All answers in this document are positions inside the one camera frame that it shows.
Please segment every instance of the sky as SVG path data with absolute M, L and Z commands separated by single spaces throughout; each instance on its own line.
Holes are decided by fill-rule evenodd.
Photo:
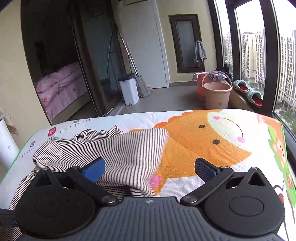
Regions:
M 225 0 L 216 0 L 223 37 L 230 32 Z M 291 35 L 296 30 L 296 8 L 288 0 L 273 0 L 280 34 Z M 252 0 L 236 8 L 241 32 L 257 32 L 264 28 L 259 0 Z

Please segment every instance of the bucket handle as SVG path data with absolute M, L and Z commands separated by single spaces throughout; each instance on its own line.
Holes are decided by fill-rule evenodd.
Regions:
M 230 82 L 230 86 L 233 88 L 233 85 L 232 85 L 232 81 L 231 79 L 228 77 L 228 75 L 226 75 L 225 73 L 219 71 L 219 70 L 214 70 L 214 71 L 211 71 L 211 72 L 208 72 L 202 79 L 202 87 L 203 87 L 203 82 L 205 80 L 205 78 L 209 75 L 209 74 L 212 74 L 212 73 L 220 73 L 220 74 L 223 74 L 224 76 L 226 76 L 228 79 L 229 79 L 229 82 Z

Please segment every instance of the gray ribbed panel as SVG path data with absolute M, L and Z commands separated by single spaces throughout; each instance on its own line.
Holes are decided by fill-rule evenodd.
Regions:
M 19 241 L 40 239 L 23 235 Z M 254 239 L 227 236 L 210 226 L 195 207 L 181 206 L 174 197 L 124 198 L 105 207 L 91 225 L 55 241 L 281 241 L 277 235 Z

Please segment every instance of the play mat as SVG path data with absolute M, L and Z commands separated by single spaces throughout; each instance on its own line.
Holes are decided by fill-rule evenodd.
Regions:
M 245 110 L 197 110 L 137 113 L 68 121 L 35 133 L 20 151 L 0 185 L 0 208 L 9 208 L 21 180 L 34 168 L 36 150 L 54 137 L 73 138 L 85 129 L 109 130 L 116 125 L 124 132 L 165 128 L 169 141 L 160 167 L 150 184 L 158 196 L 178 200 L 204 182 L 195 174 L 198 157 L 215 166 L 230 166 L 245 172 L 259 167 L 286 210 L 278 232 L 284 240 L 296 237 L 294 174 L 287 162 L 282 124 Z

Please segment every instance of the white door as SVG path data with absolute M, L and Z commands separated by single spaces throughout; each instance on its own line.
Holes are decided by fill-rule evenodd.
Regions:
M 124 40 L 135 61 L 139 75 L 152 88 L 167 87 L 163 55 L 151 0 L 119 9 Z

